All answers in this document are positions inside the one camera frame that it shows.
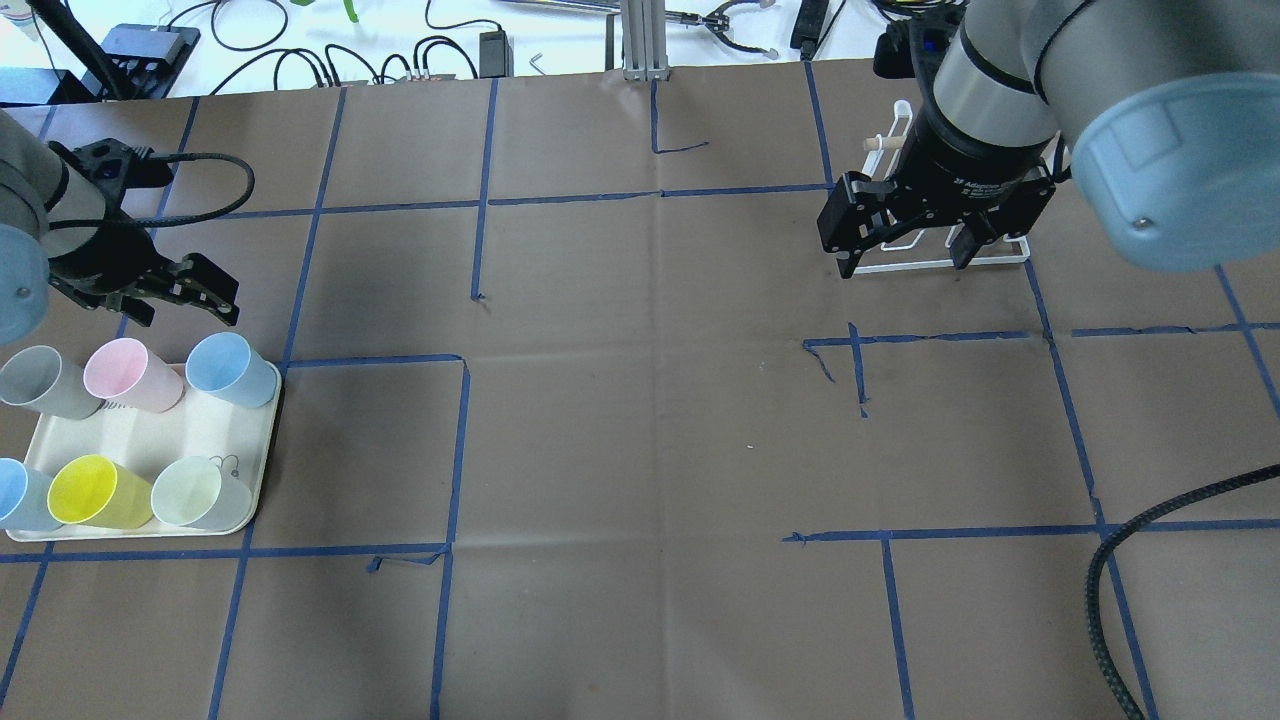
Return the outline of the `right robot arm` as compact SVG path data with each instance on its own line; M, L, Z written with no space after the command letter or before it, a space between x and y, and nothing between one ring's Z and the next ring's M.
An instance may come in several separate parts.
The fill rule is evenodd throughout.
M887 26L873 56L922 105L883 179L844 174L817 228L841 277L956 227L948 254L1027 234L1071 181L1115 250L1197 272L1277 249L1275 1L969 1Z

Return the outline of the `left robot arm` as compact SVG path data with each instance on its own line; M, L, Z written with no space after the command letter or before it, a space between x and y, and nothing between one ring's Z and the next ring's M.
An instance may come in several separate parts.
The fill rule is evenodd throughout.
M69 149L41 142L12 117L3 118L1 141L4 343L44 323L51 292L142 327L152 324L155 301L197 307L236 325L238 282L202 254L161 255L151 231L242 208L256 184L247 161L224 152L156 152L116 138ZM187 161L238 167L243 192L224 208L187 215L134 218L123 209L129 191L169 186L175 165Z

